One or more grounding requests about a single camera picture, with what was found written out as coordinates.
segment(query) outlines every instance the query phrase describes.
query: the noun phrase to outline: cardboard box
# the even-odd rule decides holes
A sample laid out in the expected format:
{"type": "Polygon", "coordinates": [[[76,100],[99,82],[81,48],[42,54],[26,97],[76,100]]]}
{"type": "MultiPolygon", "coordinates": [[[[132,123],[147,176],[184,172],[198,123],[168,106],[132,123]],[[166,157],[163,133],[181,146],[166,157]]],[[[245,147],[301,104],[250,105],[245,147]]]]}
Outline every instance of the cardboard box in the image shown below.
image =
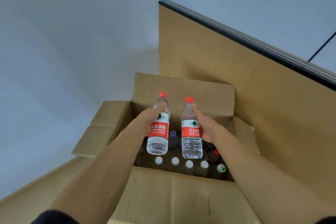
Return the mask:
{"type": "MultiPolygon", "coordinates": [[[[232,85],[136,73],[132,100],[103,102],[72,154],[98,155],[140,112],[154,105],[160,92],[168,95],[170,130],[180,130],[184,99],[193,96],[205,114],[259,153],[254,129],[233,117],[232,85]]],[[[147,156],[147,168],[133,167],[112,219],[130,223],[255,223],[252,209],[234,182],[150,169],[155,156],[147,156]]]]}

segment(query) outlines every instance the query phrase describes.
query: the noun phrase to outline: red label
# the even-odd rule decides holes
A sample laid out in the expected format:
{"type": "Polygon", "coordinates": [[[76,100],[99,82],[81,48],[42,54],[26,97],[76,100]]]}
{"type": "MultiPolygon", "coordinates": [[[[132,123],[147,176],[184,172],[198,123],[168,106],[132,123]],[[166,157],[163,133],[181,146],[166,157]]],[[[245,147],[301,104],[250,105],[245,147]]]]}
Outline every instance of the red label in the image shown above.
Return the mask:
{"type": "Polygon", "coordinates": [[[166,122],[155,121],[151,124],[151,129],[148,137],[159,136],[168,139],[169,124],[166,122]]]}
{"type": "Polygon", "coordinates": [[[200,128],[183,127],[181,137],[201,137],[200,128]]]}

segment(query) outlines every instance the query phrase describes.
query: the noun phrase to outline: box flap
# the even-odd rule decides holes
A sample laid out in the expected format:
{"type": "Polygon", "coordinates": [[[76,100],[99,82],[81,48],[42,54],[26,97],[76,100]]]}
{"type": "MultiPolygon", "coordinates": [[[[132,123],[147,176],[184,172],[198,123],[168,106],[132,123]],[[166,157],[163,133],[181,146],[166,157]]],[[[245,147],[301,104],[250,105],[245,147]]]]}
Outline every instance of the box flap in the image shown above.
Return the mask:
{"type": "Polygon", "coordinates": [[[260,155],[253,127],[237,117],[232,117],[225,125],[225,128],[237,137],[239,141],[260,155]]]}
{"type": "MultiPolygon", "coordinates": [[[[177,121],[186,106],[185,97],[194,97],[198,107],[222,125],[227,122],[228,117],[233,116],[233,85],[145,73],[136,73],[134,78],[132,102],[135,114],[139,114],[143,106],[153,106],[160,92],[167,93],[171,118],[177,121]]],[[[181,124],[171,124],[172,126],[180,128],[181,124]]]]}
{"type": "Polygon", "coordinates": [[[72,151],[72,155],[93,158],[134,119],[129,101],[104,101],[72,151]]]}
{"type": "Polygon", "coordinates": [[[130,223],[255,223],[233,182],[133,167],[111,217],[130,223]]]}

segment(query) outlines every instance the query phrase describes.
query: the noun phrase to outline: bottle label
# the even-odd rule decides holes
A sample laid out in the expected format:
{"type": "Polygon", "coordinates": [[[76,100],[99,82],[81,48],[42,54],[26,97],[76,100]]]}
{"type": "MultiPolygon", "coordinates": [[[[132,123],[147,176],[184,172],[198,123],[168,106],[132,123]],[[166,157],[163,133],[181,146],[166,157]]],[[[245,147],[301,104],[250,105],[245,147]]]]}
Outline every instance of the bottle label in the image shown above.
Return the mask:
{"type": "Polygon", "coordinates": [[[181,121],[181,137],[199,137],[201,138],[200,124],[198,120],[181,121]]]}
{"type": "Polygon", "coordinates": [[[151,124],[149,137],[159,136],[168,140],[170,115],[166,112],[159,114],[156,121],[151,124]]]}

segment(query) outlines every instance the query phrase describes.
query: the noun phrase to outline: black sleeve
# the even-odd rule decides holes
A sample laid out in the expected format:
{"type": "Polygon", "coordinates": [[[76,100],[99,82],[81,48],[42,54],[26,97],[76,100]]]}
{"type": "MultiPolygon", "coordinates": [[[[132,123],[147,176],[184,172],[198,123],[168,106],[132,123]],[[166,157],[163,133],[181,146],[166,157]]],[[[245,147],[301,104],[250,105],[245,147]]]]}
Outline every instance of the black sleeve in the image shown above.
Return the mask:
{"type": "Polygon", "coordinates": [[[324,218],[320,220],[319,222],[316,222],[316,224],[336,224],[336,217],[331,216],[331,217],[324,218]]]}
{"type": "Polygon", "coordinates": [[[69,215],[55,211],[49,210],[41,213],[36,220],[31,224],[79,224],[69,215]]]}

